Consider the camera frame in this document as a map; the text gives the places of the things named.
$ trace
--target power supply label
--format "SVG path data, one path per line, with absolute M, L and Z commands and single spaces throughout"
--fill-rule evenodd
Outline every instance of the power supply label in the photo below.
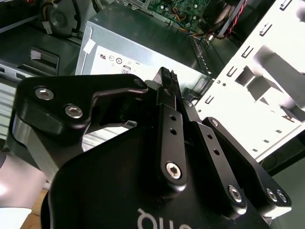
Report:
M 91 75 L 130 73 L 145 81 L 152 80 L 158 70 L 98 46 L 92 64 Z

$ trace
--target silver screw head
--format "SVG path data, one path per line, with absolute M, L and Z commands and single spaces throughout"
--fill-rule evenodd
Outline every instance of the silver screw head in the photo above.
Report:
M 50 89 L 43 87 L 37 88 L 35 90 L 35 95 L 43 100 L 51 100 L 54 98 L 54 93 Z
M 70 116 L 71 118 L 80 118 L 82 117 L 82 110 L 75 105 L 68 105 L 65 108 L 65 112 L 67 116 Z
M 239 191 L 232 185 L 229 185 L 229 193 L 237 203 L 242 202 L 242 196 L 240 195 Z
M 266 190 L 267 190 L 267 194 L 268 194 L 269 198 L 271 200 L 273 200 L 274 202 L 277 202 L 277 198 L 276 198 L 275 194 L 268 188 Z
M 171 177 L 174 179 L 179 179 L 181 177 L 180 168 L 172 162 L 166 164 L 166 170 L 169 173 L 169 175 L 171 175 Z
M 215 119 L 212 119 L 212 123 L 213 123 L 214 126 L 218 126 L 218 122 L 216 122 Z
M 185 100 L 184 102 L 185 102 L 185 104 L 188 105 L 189 107 L 192 107 L 192 106 L 193 106 L 193 104 L 192 104 L 190 101 L 188 101 L 188 100 Z
M 287 203 L 287 198 L 285 197 L 285 195 L 280 191 L 278 190 L 277 191 L 278 195 L 280 196 L 280 198 L 282 199 L 282 201 L 284 201 L 285 203 Z

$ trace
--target motherboard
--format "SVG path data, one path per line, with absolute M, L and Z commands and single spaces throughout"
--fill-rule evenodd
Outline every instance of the motherboard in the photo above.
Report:
M 211 0 L 151 0 L 149 11 L 162 15 L 176 23 L 182 30 L 200 32 L 199 19 Z

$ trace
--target green circuit board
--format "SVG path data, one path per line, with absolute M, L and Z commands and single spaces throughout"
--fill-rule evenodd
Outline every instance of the green circuit board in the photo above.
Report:
M 202 17 L 210 0 L 151 0 L 148 10 L 158 13 L 174 22 L 177 18 L 171 13 L 176 7 L 186 18 L 180 23 L 184 29 L 199 32 L 198 20 Z

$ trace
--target red wire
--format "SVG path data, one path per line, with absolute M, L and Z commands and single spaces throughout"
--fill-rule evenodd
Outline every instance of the red wire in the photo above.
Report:
M 245 4 L 246 4 L 247 1 L 248 1 L 248 0 L 244 0 L 242 6 L 241 6 L 241 8 L 240 8 L 240 10 L 238 11 L 238 14 L 237 14 L 237 15 L 235 16 L 235 18 L 234 18 L 234 22 L 233 22 L 232 26 L 229 28 L 229 31 L 228 31 L 228 33 L 225 35 L 225 37 L 229 36 L 229 35 L 232 33 L 232 30 L 233 30 L 234 26 L 237 24 L 237 20 L 238 20 L 239 16 L 242 14 L 242 12 L 243 12 L 243 10 L 244 10 L 244 6 L 245 6 Z

